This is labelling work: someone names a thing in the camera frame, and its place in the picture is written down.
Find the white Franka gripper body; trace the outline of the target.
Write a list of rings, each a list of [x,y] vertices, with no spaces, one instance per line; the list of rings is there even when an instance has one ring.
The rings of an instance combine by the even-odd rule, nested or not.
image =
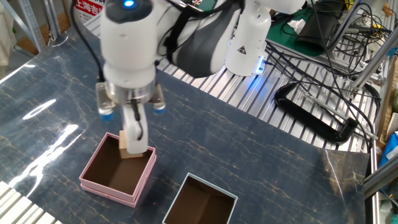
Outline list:
[[[122,106],[122,124],[127,152],[142,154],[148,145],[148,127],[144,105],[132,102]]]

